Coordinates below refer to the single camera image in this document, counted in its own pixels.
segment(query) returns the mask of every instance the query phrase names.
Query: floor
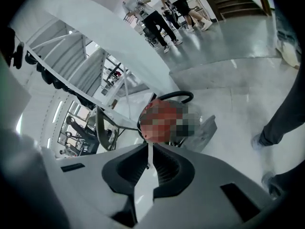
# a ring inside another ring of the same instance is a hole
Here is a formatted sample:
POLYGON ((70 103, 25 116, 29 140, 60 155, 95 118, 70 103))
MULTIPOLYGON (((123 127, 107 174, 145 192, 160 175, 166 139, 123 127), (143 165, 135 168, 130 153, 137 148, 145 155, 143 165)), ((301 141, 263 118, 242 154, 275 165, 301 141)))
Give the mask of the floor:
MULTIPOLYGON (((202 153, 227 162, 259 185, 266 171, 280 174, 302 162, 305 125, 261 152, 250 143, 283 102, 297 75, 275 50, 273 18, 233 18, 205 32, 176 34, 183 44, 172 45, 167 54, 162 48, 157 51, 180 89, 194 93, 189 105, 200 109, 203 121, 216 116, 218 129, 202 153)), ((130 144, 137 138, 129 133, 124 141, 130 144)), ((136 186, 138 220, 153 205, 151 193, 156 186, 152 167, 136 186)))
POLYGON ((273 18, 266 16, 246 16, 231 18, 212 25, 202 32, 185 30, 175 31, 183 43, 164 54, 159 55, 166 62, 171 72, 177 72, 198 65, 228 59, 254 57, 280 57, 275 50, 275 26, 273 18))

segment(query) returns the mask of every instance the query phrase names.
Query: red object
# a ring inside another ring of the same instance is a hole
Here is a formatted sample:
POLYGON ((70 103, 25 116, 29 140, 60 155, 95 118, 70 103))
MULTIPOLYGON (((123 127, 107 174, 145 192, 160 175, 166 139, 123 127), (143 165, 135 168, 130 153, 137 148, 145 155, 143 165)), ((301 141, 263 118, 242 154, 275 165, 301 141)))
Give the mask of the red object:
POLYGON ((169 101, 155 99, 149 103, 140 115, 142 136, 154 143, 169 142, 171 130, 176 127, 177 119, 183 114, 169 101))

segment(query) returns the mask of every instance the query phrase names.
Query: black hose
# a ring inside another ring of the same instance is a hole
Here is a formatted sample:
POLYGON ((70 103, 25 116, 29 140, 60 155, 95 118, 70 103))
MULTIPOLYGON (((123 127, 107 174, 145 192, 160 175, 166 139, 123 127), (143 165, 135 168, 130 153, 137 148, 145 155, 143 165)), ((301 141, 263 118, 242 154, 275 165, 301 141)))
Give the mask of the black hose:
POLYGON ((180 96, 188 96, 187 99, 184 99, 183 101, 181 101, 182 104, 186 104, 188 102, 190 102, 193 98, 194 98, 194 94, 189 92, 189 91, 177 91, 177 92, 173 92, 170 94, 165 94, 161 97, 158 97, 160 100, 166 100, 172 97, 180 97, 180 96))

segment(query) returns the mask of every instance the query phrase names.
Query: shorts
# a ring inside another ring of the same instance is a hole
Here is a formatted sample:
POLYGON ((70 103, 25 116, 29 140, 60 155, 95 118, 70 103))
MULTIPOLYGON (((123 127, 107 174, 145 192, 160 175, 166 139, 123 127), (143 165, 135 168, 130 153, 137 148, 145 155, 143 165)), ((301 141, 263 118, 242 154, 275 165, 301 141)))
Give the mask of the shorts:
POLYGON ((183 16, 188 15, 191 11, 189 4, 186 0, 178 0, 173 2, 173 5, 177 8, 178 12, 181 13, 183 16))

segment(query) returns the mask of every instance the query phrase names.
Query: black pants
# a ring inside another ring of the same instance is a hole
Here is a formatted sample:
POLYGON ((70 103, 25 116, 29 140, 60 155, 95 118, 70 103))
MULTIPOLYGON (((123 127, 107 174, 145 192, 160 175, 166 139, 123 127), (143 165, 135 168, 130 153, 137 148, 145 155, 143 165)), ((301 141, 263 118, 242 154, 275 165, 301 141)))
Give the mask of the black pants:
POLYGON ((173 18, 173 16, 168 16, 166 17, 166 19, 173 24, 173 26, 176 28, 176 29, 179 29, 180 28, 180 25, 175 21, 175 19, 173 18))
POLYGON ((271 178, 269 192, 276 191, 278 195, 290 192, 304 184, 305 161, 285 173, 271 178))
POLYGON ((300 70, 286 99, 264 127, 260 143, 264 146, 278 144, 284 134, 305 123, 305 69, 300 70))
POLYGON ((177 39, 171 28, 169 28, 161 14, 159 14, 157 11, 153 12, 145 20, 143 20, 143 24, 151 31, 152 34, 156 36, 163 47, 167 46, 167 43, 164 41, 156 25, 159 25, 162 29, 164 29, 172 41, 177 39))

